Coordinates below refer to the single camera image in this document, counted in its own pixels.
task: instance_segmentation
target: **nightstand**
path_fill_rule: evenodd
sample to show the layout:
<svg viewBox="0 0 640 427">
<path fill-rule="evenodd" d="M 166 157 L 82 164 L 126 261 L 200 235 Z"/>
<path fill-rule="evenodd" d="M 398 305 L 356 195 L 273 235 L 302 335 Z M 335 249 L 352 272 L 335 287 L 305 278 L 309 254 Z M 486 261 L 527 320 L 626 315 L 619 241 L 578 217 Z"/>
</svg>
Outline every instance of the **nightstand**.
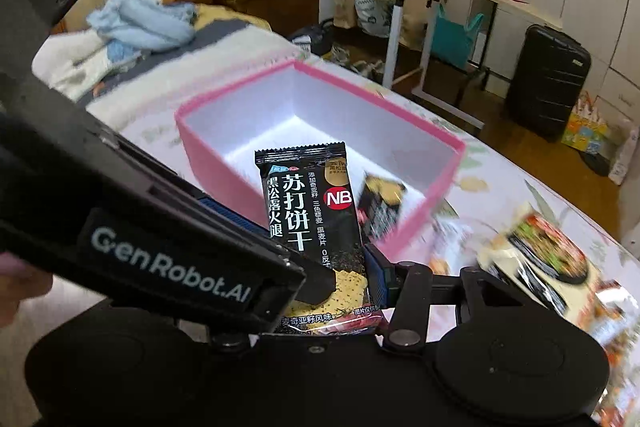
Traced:
<svg viewBox="0 0 640 427">
<path fill-rule="evenodd" d="M 266 20 L 271 29 L 288 37 L 293 32 L 318 24 L 320 0 L 213 0 L 214 4 Z"/>
</svg>

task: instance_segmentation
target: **tissue box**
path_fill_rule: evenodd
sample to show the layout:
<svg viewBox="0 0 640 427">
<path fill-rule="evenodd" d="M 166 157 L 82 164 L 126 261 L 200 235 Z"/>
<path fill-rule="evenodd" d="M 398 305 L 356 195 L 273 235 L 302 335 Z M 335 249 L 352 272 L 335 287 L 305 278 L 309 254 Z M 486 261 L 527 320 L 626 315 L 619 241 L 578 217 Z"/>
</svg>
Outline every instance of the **tissue box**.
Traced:
<svg viewBox="0 0 640 427">
<path fill-rule="evenodd" d="M 175 119 L 202 187 L 267 227 L 255 151 L 345 142 L 354 194 L 367 173 L 406 187 L 398 225 L 376 244 L 392 262 L 430 220 L 465 150 L 463 141 L 377 93 L 297 61 L 201 94 Z"/>
</svg>

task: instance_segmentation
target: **pink box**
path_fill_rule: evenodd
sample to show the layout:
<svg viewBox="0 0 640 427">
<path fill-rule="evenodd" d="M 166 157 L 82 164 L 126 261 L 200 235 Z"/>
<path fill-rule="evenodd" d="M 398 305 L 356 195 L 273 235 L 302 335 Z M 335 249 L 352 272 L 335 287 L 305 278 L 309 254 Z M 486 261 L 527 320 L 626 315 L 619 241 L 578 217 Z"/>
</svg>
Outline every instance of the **pink box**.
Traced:
<svg viewBox="0 0 640 427">
<path fill-rule="evenodd" d="M 191 169 L 215 200 L 266 226 L 254 152 L 343 141 L 354 197 L 366 173 L 407 188 L 398 226 L 378 247 L 390 261 L 430 220 L 464 142 L 374 92 L 295 60 L 196 96 L 175 113 Z"/>
</svg>

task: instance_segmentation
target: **black bag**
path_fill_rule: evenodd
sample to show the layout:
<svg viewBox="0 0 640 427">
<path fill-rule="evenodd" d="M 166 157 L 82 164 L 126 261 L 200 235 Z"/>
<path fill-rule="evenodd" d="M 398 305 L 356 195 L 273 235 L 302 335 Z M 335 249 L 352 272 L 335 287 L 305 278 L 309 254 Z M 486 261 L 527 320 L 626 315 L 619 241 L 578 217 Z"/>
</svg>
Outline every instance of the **black bag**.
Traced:
<svg viewBox="0 0 640 427">
<path fill-rule="evenodd" d="M 569 35 L 530 26 L 507 93 L 510 117 L 548 140 L 560 139 L 590 69 L 591 55 Z"/>
</svg>

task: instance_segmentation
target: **cabinet drawer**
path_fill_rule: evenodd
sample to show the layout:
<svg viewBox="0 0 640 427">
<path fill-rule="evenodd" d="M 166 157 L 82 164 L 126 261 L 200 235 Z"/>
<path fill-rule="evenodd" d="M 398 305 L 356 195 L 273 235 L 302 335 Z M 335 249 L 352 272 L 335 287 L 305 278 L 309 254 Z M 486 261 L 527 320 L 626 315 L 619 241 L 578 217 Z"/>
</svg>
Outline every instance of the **cabinet drawer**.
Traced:
<svg viewBox="0 0 640 427">
<path fill-rule="evenodd" d="M 640 122 L 640 89 L 624 76 L 609 69 L 600 96 L 635 122 Z"/>
</svg>

